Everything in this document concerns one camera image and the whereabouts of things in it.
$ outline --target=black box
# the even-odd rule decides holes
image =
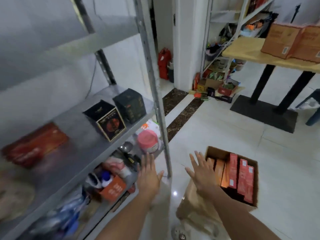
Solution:
[[[91,124],[108,139],[112,141],[117,135],[125,130],[126,125],[118,109],[103,100],[83,112]]]
[[[232,97],[230,96],[226,96],[226,95],[222,95],[222,96],[215,96],[215,89],[213,88],[208,88],[208,96],[213,97],[215,99],[221,100],[221,101],[225,101],[229,104],[232,103],[232,99],[234,97],[234,95]]]
[[[129,88],[118,96],[115,96],[113,101],[122,117],[127,119],[131,124],[146,115],[143,98],[135,90]]]

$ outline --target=grey shelf surface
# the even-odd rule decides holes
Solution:
[[[142,156],[142,154],[144,154],[142,152],[142,150],[139,148],[139,146],[137,144],[135,144],[134,142],[136,141],[135,136],[130,137],[127,141],[130,141],[134,144],[134,148],[130,151],[131,154],[137,154],[139,157]],[[160,153],[163,151],[164,145],[163,143],[161,144],[160,148],[158,150],[156,150],[153,154],[154,154],[154,158],[157,158]],[[127,189],[128,190],[131,185],[133,184],[132,182],[135,182],[137,180],[137,172],[134,172],[132,175],[128,176],[125,179],[125,182],[127,184]],[[126,199],[121,206],[123,205],[127,205],[128,202],[130,202],[129,198]],[[85,237],[91,232],[91,231],[95,231],[96,226],[100,223],[100,221],[104,222],[104,225],[106,225],[114,216],[115,214],[107,214],[110,209],[112,208],[112,206],[114,204],[110,204],[106,201],[104,201],[101,206],[99,206],[98,210],[96,211],[96,213],[92,216],[92,218],[88,221],[88,223],[86,224],[85,228],[82,230],[82,232],[80,233],[80,235],[78,236],[77,240],[83,240],[85,239]]]
[[[13,240],[21,235],[155,114],[154,102],[144,98],[147,114],[134,124],[125,121],[125,131],[108,142],[82,112],[101,99],[114,104],[112,98],[124,90],[111,85],[53,119],[70,140],[30,170],[28,180],[35,186],[34,201],[23,216],[0,224],[0,239]]]
[[[26,47],[1,54],[1,76],[7,79],[1,79],[0,90],[63,67],[139,33],[135,17],[102,16],[94,21],[96,32],[79,39],[50,47],[45,51],[28,50]]]

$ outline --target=right hand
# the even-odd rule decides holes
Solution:
[[[192,178],[199,193],[205,196],[207,192],[210,192],[212,188],[217,186],[217,181],[214,174],[214,165],[211,160],[206,161],[202,153],[198,153],[197,151],[194,153],[198,159],[199,165],[196,163],[193,155],[190,154],[194,172],[188,167],[185,169]]]

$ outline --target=open cardboard box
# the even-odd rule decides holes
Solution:
[[[223,161],[226,161],[229,158],[230,153],[233,153],[233,152],[228,152],[228,151],[224,151],[222,149],[218,149],[213,146],[208,146],[206,153],[205,153],[205,158],[206,159],[208,157],[219,158]],[[239,170],[239,165],[240,165],[240,158],[247,160],[248,165],[254,167],[253,203],[250,204],[248,202],[245,202],[243,200],[243,196],[237,195],[236,189],[227,188],[227,189],[224,189],[224,191],[231,198],[241,202],[244,206],[246,206],[248,211],[252,211],[258,207],[258,191],[259,191],[258,163],[257,163],[257,161],[254,161],[254,160],[247,158],[245,156],[241,156],[239,154],[237,154],[237,155],[238,155],[238,170]],[[192,217],[191,217],[191,215],[194,215],[194,214],[198,214],[202,217],[204,216],[208,219],[212,219],[212,220],[215,220],[215,221],[222,223],[213,204],[211,204],[206,199],[202,198],[197,193],[197,188],[191,179],[187,188],[186,188],[186,192],[184,194],[184,197],[183,197],[183,199],[177,209],[176,215],[179,219],[186,219],[186,220],[192,222],[193,225],[197,225],[198,223],[196,222],[196,220],[192,219]]]

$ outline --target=plastic jar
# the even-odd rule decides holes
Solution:
[[[153,153],[159,148],[158,136],[153,130],[145,129],[138,134],[137,140],[144,152]]]

